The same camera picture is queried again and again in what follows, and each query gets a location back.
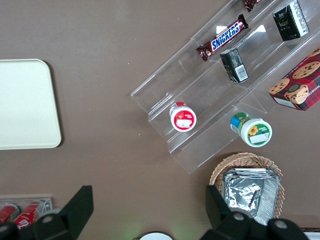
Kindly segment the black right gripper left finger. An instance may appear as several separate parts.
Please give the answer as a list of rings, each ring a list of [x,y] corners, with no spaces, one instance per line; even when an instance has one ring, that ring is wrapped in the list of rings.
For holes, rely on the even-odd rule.
[[[76,240],[94,211],[93,188],[82,186],[59,211],[47,211],[25,228],[14,222],[0,224],[2,240]]]

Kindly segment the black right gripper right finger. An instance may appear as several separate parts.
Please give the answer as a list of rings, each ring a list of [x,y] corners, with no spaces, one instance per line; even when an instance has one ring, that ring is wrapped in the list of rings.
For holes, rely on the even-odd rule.
[[[205,206],[211,229],[203,240],[307,240],[301,228],[284,218],[273,218],[262,225],[240,211],[231,211],[219,190],[207,185]]]

